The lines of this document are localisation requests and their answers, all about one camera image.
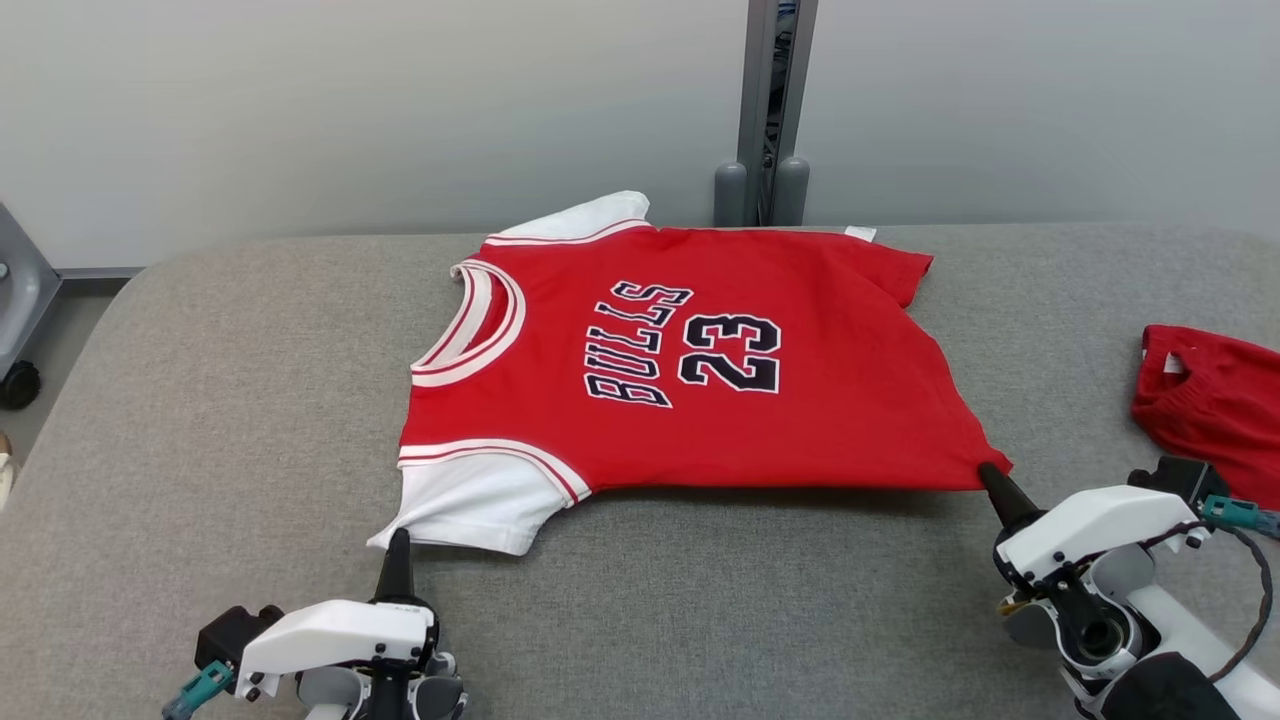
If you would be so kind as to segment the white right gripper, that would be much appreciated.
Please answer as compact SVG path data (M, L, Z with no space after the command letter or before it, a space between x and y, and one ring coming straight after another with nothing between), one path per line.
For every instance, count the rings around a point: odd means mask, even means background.
M1019 530L995 547L995 556L1028 583L1129 544L1166 544L1172 552L1188 538L1210 532L1180 497L1133 486L1084 489L1047 512L992 462L978 477L1004 530Z

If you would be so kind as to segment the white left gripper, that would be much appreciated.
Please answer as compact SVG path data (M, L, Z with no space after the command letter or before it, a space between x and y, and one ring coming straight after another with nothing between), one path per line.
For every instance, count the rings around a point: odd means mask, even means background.
M438 630L416 605L410 532L397 528L381 562L374 603L328 600L288 612L252 639L238 662L236 697L276 696L283 676L342 664L416 662Z

